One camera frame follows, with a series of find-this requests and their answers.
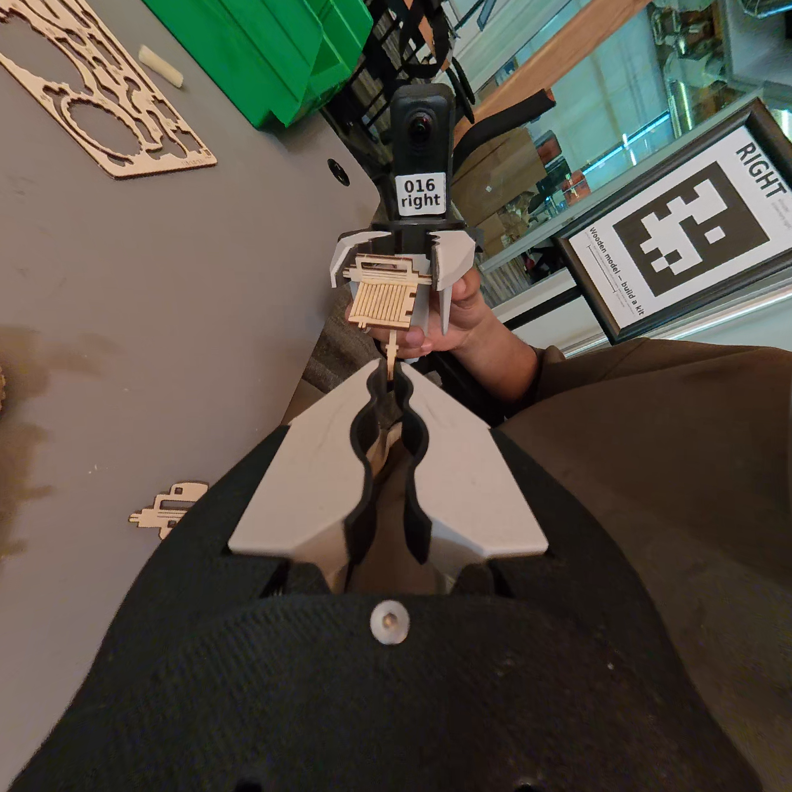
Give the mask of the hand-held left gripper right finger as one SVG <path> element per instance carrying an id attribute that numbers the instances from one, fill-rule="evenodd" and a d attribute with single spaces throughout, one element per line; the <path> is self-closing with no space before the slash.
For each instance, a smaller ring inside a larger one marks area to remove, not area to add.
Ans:
<path id="1" fill-rule="evenodd" d="M 407 547 L 452 589 L 468 566 L 545 554 L 549 541 L 490 426 L 410 365 L 394 392 L 409 451 Z"/>

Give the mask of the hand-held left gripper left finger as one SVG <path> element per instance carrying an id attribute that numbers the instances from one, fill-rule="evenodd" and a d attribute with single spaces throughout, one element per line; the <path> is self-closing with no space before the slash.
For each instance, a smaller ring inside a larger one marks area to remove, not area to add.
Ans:
<path id="1" fill-rule="evenodd" d="M 391 450 L 378 403 L 388 394 L 383 359 L 364 365 L 292 418 L 234 529 L 234 554 L 316 566 L 341 592 L 375 533 L 373 484 Z"/>

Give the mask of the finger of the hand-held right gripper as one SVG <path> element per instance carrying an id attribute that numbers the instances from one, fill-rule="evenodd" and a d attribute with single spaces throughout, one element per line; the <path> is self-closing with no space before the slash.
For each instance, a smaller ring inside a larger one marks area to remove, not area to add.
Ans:
<path id="1" fill-rule="evenodd" d="M 431 272 L 440 296 L 441 331 L 448 333 L 454 284 L 473 267 L 476 243 L 469 233 L 431 233 Z"/>
<path id="2" fill-rule="evenodd" d="M 337 288 L 337 278 L 342 266 L 349 256 L 356 252 L 360 245 L 370 243 L 375 238 L 384 237 L 385 233 L 348 233 L 341 236 L 335 247 L 330 264 L 331 288 Z"/>

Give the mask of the wooden model assembly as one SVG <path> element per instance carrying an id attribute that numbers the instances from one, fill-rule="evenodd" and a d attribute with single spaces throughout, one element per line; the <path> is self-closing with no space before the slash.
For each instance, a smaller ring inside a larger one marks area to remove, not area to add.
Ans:
<path id="1" fill-rule="evenodd" d="M 431 274 L 417 269 L 411 256 L 359 253 L 343 275 L 357 287 L 348 321 L 362 330 L 407 330 L 419 287 L 433 285 Z"/>

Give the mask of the person's right forearm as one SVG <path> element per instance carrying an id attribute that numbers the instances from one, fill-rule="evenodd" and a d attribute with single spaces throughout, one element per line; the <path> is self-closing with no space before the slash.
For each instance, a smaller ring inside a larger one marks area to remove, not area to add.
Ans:
<path id="1" fill-rule="evenodd" d="M 508 405 L 526 395 L 540 368 L 537 351 L 492 316 L 464 332 L 451 354 L 492 397 Z"/>

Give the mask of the grey desk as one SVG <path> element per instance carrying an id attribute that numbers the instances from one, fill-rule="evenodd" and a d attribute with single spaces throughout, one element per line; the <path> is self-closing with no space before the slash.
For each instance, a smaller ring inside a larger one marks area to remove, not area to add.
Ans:
<path id="1" fill-rule="evenodd" d="M 142 2 L 90 6 L 218 162 L 115 180 L 2 73 L 2 790 L 159 545 L 129 515 L 280 423 L 380 204 L 322 115 L 259 131 Z"/>

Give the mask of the person's right hand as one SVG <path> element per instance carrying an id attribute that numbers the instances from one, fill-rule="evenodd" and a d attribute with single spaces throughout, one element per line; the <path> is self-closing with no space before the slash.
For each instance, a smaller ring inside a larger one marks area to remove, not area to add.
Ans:
<path id="1" fill-rule="evenodd" d="M 443 303 L 445 292 L 431 288 L 419 293 L 425 298 L 421 303 L 419 318 L 408 330 L 397 332 L 397 357 L 413 361 L 433 351 L 460 351 L 470 333 L 481 324 L 493 319 L 491 309 L 480 291 L 479 270 L 473 266 L 455 282 L 449 292 L 448 328 L 443 329 Z"/>

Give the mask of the black office chair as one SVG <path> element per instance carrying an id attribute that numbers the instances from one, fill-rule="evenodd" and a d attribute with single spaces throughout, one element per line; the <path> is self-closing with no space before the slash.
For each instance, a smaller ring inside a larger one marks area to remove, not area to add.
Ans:
<path id="1" fill-rule="evenodd" d="M 474 110 L 475 122 L 455 132 L 453 172 L 481 146 L 554 108 L 550 86 L 555 71 L 549 60 L 532 58 L 488 95 Z"/>

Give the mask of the cardboard box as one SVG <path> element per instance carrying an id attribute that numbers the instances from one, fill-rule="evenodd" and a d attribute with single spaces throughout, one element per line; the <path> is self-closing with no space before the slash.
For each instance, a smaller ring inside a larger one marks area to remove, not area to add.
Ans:
<path id="1" fill-rule="evenodd" d="M 503 242 L 510 228 L 525 232 L 522 220 L 500 218 L 506 205 L 523 193 L 536 193 L 536 185 L 547 175 L 545 165 L 524 127 L 502 134 L 471 153 L 451 184 L 451 198 L 467 225 L 483 235 L 484 252 L 500 253 L 511 242 Z"/>

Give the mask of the flat wooden side piece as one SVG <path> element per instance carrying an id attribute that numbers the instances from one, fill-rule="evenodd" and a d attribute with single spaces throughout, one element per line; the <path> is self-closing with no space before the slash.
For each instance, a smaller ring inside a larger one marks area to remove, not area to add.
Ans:
<path id="1" fill-rule="evenodd" d="M 178 481 L 157 494 L 152 504 L 130 514 L 127 521 L 138 528 L 156 529 L 158 538 L 164 540 L 208 489 L 207 482 Z"/>

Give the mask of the wooden beam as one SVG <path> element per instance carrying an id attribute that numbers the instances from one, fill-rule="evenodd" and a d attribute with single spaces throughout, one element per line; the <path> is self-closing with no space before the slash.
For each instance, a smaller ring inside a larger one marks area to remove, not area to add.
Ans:
<path id="1" fill-rule="evenodd" d="M 589 2 L 474 110 L 475 124 L 457 125 L 456 137 L 494 119 L 495 134 L 538 119 L 555 106 L 553 86 L 647 5 L 647 1 Z"/>

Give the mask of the person's brown clothing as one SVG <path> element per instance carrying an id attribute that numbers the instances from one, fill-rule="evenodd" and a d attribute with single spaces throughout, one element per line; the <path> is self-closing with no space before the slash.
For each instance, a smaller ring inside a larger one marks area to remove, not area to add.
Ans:
<path id="1" fill-rule="evenodd" d="M 790 352 L 548 350 L 523 396 L 548 551 L 462 574 L 359 790 L 790 790 Z"/>

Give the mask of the wooden sheet with round cutouts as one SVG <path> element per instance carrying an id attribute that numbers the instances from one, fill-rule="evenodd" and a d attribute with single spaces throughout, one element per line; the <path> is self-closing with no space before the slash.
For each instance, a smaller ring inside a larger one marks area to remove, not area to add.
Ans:
<path id="1" fill-rule="evenodd" d="M 216 157 L 87 2 L 2 2 L 2 24 L 22 21 L 63 57 L 76 80 L 46 77 L 2 52 L 2 67 L 54 122 L 116 180 L 194 170 Z M 105 143 L 80 120 L 118 125 L 131 150 Z"/>

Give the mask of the green plastic bin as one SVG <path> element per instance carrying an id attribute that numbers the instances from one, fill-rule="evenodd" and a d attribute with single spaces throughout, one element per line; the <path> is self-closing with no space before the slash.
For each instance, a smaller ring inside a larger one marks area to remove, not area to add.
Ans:
<path id="1" fill-rule="evenodd" d="M 289 127 L 344 88 L 373 27 L 363 1 L 146 1 L 257 128 Z"/>

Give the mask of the framed marker sign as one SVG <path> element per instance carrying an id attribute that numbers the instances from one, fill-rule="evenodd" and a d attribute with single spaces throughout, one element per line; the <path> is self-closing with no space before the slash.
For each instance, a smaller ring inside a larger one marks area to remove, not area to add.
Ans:
<path id="1" fill-rule="evenodd" d="M 608 341 L 645 335 L 790 268 L 790 140 L 756 98 L 552 242 Z"/>

